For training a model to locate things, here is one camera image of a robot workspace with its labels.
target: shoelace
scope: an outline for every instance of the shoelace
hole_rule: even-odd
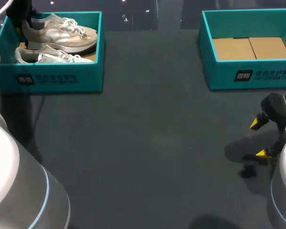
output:
[[[52,60],[54,60],[55,62],[70,62],[70,63],[80,63],[81,62],[81,56],[80,55],[71,55],[68,54],[66,52],[64,52],[63,50],[57,50],[57,52],[59,52],[58,56],[53,56],[47,53],[42,53],[41,54],[41,58],[44,57],[48,57],[51,58]]]
[[[64,52],[63,50],[57,50],[60,52],[60,56],[63,60],[68,61],[68,62],[74,62],[74,63],[80,63],[81,62],[81,56],[80,55],[71,55],[68,54],[66,52]]]
[[[63,24],[60,24],[62,28],[66,30],[71,30],[71,32],[78,31],[80,37],[86,36],[85,28],[77,25],[77,22],[74,19],[71,19],[71,18],[63,18],[63,19],[64,19]]]

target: table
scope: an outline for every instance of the table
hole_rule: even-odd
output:
[[[278,136],[249,129],[274,90],[209,91],[197,35],[107,32],[102,94],[1,98],[12,134],[66,188],[70,229],[271,228],[270,166],[241,158]]]

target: shoe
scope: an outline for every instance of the shoe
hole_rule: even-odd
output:
[[[97,31],[77,25],[74,19],[51,14],[44,19],[32,18],[32,28],[22,22],[22,32],[28,40],[28,49],[40,50],[45,45],[68,53],[82,52],[97,42]]]
[[[91,60],[82,58],[80,55],[68,54],[62,50],[56,50],[46,45],[41,50],[28,50],[18,47],[15,51],[15,63],[80,63],[93,62]]]

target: teal box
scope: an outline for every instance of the teal box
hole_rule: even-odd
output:
[[[42,13],[47,17],[51,13]],[[0,90],[3,93],[101,92],[105,37],[102,12],[55,12],[75,19],[79,25],[97,30],[98,41],[93,63],[14,63],[15,49],[22,40],[6,18],[0,31]],[[32,79],[21,84],[20,77]]]
[[[210,90],[286,88],[286,59],[218,60],[213,38],[281,37],[286,9],[202,12],[199,49]]]

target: black logo label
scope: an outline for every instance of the black logo label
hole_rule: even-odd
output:
[[[22,85],[34,85],[31,74],[17,74],[16,79]]]
[[[249,81],[252,76],[253,70],[239,70],[234,79],[235,82]]]

